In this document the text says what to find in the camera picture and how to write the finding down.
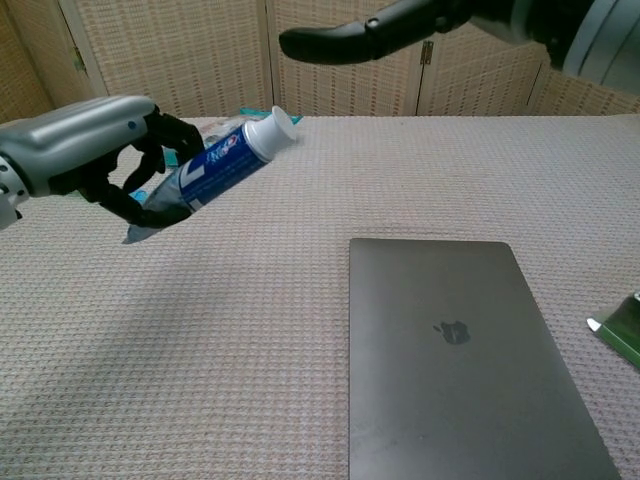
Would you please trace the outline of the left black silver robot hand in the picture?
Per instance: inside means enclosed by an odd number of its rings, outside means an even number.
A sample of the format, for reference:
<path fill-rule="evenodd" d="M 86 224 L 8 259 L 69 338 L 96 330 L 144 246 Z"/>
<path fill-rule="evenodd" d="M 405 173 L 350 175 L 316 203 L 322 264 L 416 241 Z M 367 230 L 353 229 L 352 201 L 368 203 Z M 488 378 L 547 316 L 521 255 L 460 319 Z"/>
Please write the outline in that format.
<path fill-rule="evenodd" d="M 189 217 L 182 206 L 144 208 L 131 194 L 165 170 L 164 149 L 184 164 L 203 151 L 197 128 L 146 96 L 74 103 L 1 128 L 1 226 L 30 198 L 79 192 L 127 223 L 166 228 Z"/>

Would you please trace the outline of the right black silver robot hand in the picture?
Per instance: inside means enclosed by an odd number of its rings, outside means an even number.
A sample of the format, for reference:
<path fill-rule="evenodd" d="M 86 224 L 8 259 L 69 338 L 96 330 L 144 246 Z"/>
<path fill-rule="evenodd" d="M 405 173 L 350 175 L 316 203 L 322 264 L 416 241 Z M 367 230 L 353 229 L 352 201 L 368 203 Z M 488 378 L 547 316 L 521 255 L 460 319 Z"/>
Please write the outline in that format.
<path fill-rule="evenodd" d="M 397 1 L 364 21 L 288 29 L 279 45 L 287 57 L 304 63 L 358 64 L 467 22 L 510 44 L 543 45 L 551 67 L 566 76 L 639 92 L 639 4 L 634 0 Z"/>

